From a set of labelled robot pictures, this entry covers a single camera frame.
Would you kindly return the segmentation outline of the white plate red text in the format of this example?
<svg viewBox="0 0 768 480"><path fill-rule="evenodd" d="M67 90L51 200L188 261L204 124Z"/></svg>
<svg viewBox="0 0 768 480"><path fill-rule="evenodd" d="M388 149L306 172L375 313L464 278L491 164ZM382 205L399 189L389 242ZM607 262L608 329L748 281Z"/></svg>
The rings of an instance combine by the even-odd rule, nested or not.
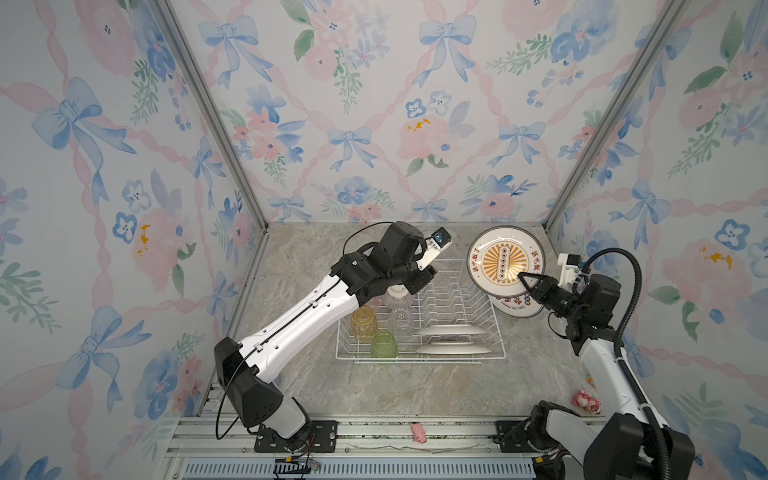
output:
<svg viewBox="0 0 768 480"><path fill-rule="evenodd" d="M510 298L499 298L492 295L489 295L488 298L497 310L516 318L531 318L543 310L543 306L526 293Z"/></svg>

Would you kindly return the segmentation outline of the sunburst pattern plate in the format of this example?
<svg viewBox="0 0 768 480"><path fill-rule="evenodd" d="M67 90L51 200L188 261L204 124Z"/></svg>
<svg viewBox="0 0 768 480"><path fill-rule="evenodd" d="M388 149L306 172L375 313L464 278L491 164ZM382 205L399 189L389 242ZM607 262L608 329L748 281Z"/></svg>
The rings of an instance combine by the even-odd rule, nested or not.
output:
<svg viewBox="0 0 768 480"><path fill-rule="evenodd" d="M512 298L526 291L521 272L543 274L546 258L541 243L529 231L498 226L481 233L467 256L469 278L493 297Z"/></svg>

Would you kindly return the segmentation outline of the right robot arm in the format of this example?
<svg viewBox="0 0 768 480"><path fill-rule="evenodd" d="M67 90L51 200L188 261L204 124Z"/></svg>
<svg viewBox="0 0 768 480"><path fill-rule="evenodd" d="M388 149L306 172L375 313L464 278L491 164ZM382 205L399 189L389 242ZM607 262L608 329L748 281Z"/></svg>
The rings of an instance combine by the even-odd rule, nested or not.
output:
<svg viewBox="0 0 768 480"><path fill-rule="evenodd" d="M563 457L570 456L587 479L685 479L695 449L651 405L632 372L621 334L610 327L620 285L604 275L576 287L565 279L521 272L533 300L566 320L565 338L591 374L606 422L588 426L572 409L541 401L507 436L517 446L553 451L552 475L564 477Z"/></svg>

